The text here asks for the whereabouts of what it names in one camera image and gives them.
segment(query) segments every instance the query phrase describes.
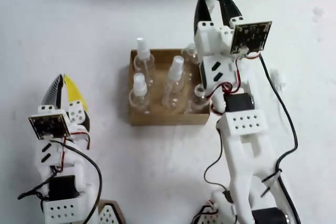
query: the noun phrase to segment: cardboard box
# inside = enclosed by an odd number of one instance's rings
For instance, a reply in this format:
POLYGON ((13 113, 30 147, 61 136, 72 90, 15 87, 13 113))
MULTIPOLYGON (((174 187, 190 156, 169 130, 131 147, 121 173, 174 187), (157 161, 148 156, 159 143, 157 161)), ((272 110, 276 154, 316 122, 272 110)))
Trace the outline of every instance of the cardboard box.
MULTIPOLYGON (((193 81, 185 81, 181 102, 174 110, 167 109, 161 104, 163 96, 163 83, 167 76, 169 67, 176 55, 181 54, 180 49, 152 49, 155 57, 154 85, 149 88, 150 92, 150 114, 138 114, 129 105, 129 121, 131 125, 203 125, 208 121, 210 109, 207 106, 199 114, 185 114, 185 107, 190 98, 191 92, 197 84, 201 83, 200 70, 197 65, 192 68, 193 81)), ((131 51, 129 68, 129 90, 132 90, 134 69, 134 58, 136 50, 131 51)))

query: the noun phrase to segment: ventilation hole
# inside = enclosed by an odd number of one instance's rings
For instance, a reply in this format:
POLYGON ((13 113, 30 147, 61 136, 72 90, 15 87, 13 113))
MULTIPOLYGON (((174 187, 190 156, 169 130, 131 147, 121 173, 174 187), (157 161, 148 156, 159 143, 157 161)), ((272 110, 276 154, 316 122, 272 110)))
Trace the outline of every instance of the ventilation hole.
POLYGON ((51 144, 47 144, 46 146, 44 146, 44 148, 42 149, 42 152, 45 152, 46 150, 48 150, 51 147, 51 144))
POLYGON ((222 73, 219 72, 218 74, 216 74, 216 76, 214 77, 214 81, 218 81, 221 77, 222 77, 222 73))
POLYGON ((51 154, 48 153, 47 155, 44 156, 44 158, 41 159, 41 163, 44 163, 50 157, 51 157, 51 154))
POLYGON ((215 71, 220 65, 221 65, 220 62, 216 62, 216 63, 212 66, 211 70, 212 70, 212 71, 215 71))

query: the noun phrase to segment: white table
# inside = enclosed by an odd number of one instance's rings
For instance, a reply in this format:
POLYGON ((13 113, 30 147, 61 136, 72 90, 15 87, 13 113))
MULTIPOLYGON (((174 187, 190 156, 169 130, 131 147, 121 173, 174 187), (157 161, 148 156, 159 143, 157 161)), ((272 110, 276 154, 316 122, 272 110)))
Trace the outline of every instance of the white table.
MULTIPOLYGON (((27 117, 59 73, 69 74, 89 105, 102 198, 116 200, 130 224, 191 221, 214 189, 203 171, 219 154, 218 117, 205 126, 129 126, 127 66, 138 35, 151 48, 191 42, 196 1, 0 0, 2 223, 43 223, 36 198, 16 197, 41 182, 27 117)), ((336 0, 234 1, 243 15, 273 21, 264 59, 288 79, 282 97, 300 146, 282 168, 301 221, 335 223, 336 0)), ((260 62, 251 66, 280 155, 292 135, 260 62)), ((224 158, 208 176, 228 184, 224 158)))

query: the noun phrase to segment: black wire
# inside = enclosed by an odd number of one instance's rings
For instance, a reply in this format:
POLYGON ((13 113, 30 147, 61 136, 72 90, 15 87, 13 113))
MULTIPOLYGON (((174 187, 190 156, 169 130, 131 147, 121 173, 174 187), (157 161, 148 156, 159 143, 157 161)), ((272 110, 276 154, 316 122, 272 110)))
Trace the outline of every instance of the black wire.
MULTIPOLYGON (((281 104, 281 106, 282 106, 282 108, 283 108, 283 110, 284 110, 284 112, 285 112, 285 114, 286 114, 286 117, 287 117, 287 119, 288 119, 288 122, 289 122, 289 124, 290 124, 291 130, 292 130, 292 133, 293 133, 293 137, 294 137, 294 148, 292 148, 292 149, 290 149, 289 151, 286 151, 285 153, 283 153, 283 154, 278 158, 278 160, 277 160, 277 162, 276 162, 276 164, 275 164, 275 173, 277 173, 277 172, 280 170, 280 163, 281 163, 281 161, 282 161, 286 156, 288 156, 289 154, 291 154, 291 153, 293 153, 294 151, 296 151, 296 149, 297 149, 298 146, 299 146, 299 143, 298 143, 298 137, 297 137, 297 135, 296 135, 296 131, 295 131, 295 128, 294 128, 293 121, 292 121, 292 119, 291 119, 291 117, 290 117, 290 115, 289 115, 289 113, 288 113, 288 111, 287 111, 287 108, 286 108, 284 102, 282 101, 282 99, 281 99, 281 97, 280 97, 280 95, 279 95, 277 89, 274 87, 274 84, 273 84, 273 82, 272 82, 272 80, 271 80, 271 78, 270 78, 270 76, 269 76, 269 74, 268 74, 267 67, 266 67, 266 65, 265 65, 264 59, 263 59, 263 57, 261 56, 261 54, 260 54, 260 56, 259 56, 259 59, 260 59, 261 64, 262 64, 262 68, 264 69, 266 78, 267 78, 267 80, 268 80, 268 82, 269 82, 271 88, 273 89, 274 94, 275 94, 276 97, 278 98, 278 100, 279 100, 279 102, 280 102, 280 104, 281 104)), ((295 208, 295 206, 294 206, 294 203, 293 203, 292 199, 290 198, 290 196, 289 196, 289 194, 288 194, 288 192, 287 192, 287 189, 286 189, 286 187, 285 187, 285 185, 284 185, 284 182, 282 181, 281 176, 279 176, 279 178, 278 178, 278 183, 279 183, 280 188, 282 189, 283 194, 285 195, 285 198, 286 198, 286 200, 287 200, 287 202, 288 202, 288 204, 289 204, 289 206, 290 206, 290 208, 291 208, 291 210, 292 210, 292 213, 293 213, 293 215, 294 215, 296 224, 301 224, 301 221, 300 221, 300 217, 299 217, 299 215, 298 215, 298 212, 297 212, 297 210, 296 210, 296 208, 295 208)))
POLYGON ((47 178, 44 182, 42 182, 42 183, 39 184, 38 186, 34 187, 32 190, 29 190, 29 191, 27 191, 27 192, 25 192, 25 193, 20 194, 20 195, 17 197, 17 199, 20 200, 20 199, 23 199, 23 198, 25 198, 25 197, 27 197, 27 196, 31 196, 31 195, 36 195, 39 199, 44 199, 45 196, 43 196, 43 194, 40 193, 40 192, 37 191, 37 190, 41 189, 44 185, 48 184, 48 183, 50 182, 50 180, 51 180, 52 178, 54 178, 54 177, 57 175, 58 171, 56 170, 56 168, 55 168, 55 167, 52 167, 51 169, 52 169, 52 171, 53 171, 53 174, 52 174, 49 178, 47 178))
POLYGON ((82 224, 87 224, 90 220, 90 218, 92 217, 96 207, 98 206, 99 200, 100 200, 100 195, 101 195, 101 190, 102 190, 102 176, 101 176, 101 171, 98 167, 98 165, 87 155, 85 155, 83 152, 77 150, 76 148, 73 148, 69 145, 66 145, 62 142, 59 141, 55 141, 55 140, 50 140, 50 142, 52 143, 58 143, 60 145, 62 145, 64 148, 69 149, 75 153, 77 153, 78 155, 82 156, 83 158, 85 158, 87 161, 89 161, 97 170, 98 176, 99 176, 99 188, 98 188, 98 193, 97 193, 97 198, 96 201, 94 202, 95 204, 93 205, 93 208, 91 209, 91 211, 89 212, 88 216, 86 217, 86 219, 84 220, 84 222, 82 224))
POLYGON ((210 164, 210 165, 207 167, 207 169, 205 169, 204 174, 203 174, 203 177, 204 177, 204 180, 205 180, 207 183, 212 184, 212 185, 221 186, 221 187, 223 187, 224 191, 227 191, 227 188, 226 188, 224 185, 222 185, 222 184, 220 184, 220 183, 210 182, 209 180, 206 179, 206 174, 207 174, 208 170, 209 170, 211 167, 213 167, 215 164, 217 164, 217 162, 220 160, 220 158, 221 158, 222 155, 223 155, 223 140, 222 140, 221 132, 219 131, 219 129, 217 129, 217 132, 219 133, 219 138, 220 138, 220 140, 221 140, 221 149, 220 149, 220 152, 221 152, 221 153, 219 154, 218 159, 217 159, 215 162, 213 162, 212 164, 210 164))

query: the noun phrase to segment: plastic bottle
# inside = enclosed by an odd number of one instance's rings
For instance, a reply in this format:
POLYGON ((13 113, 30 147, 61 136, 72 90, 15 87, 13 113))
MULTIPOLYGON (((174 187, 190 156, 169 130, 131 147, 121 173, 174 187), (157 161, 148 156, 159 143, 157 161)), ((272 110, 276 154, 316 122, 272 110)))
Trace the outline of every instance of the plastic bottle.
POLYGON ((166 108, 175 108, 180 102, 184 87, 183 63, 182 56, 175 56, 164 82, 162 105, 166 108))
POLYGON ((134 113, 149 114, 149 94, 145 76, 142 73, 136 73, 133 77, 133 89, 129 94, 129 102, 134 113))
POLYGON ((196 45, 194 43, 189 44, 186 48, 182 49, 181 55, 184 58, 185 78, 191 81, 193 79, 193 69, 198 69, 196 45))
POLYGON ((138 38, 136 41, 138 43, 138 54, 134 59, 134 68, 136 72, 140 72, 145 75, 147 85, 151 86, 154 83, 154 56, 151 54, 149 48, 147 47, 147 43, 143 38, 138 38))
POLYGON ((200 113, 207 106, 209 106, 209 99, 205 95, 205 89, 202 84, 198 84, 187 102, 185 113, 200 113))

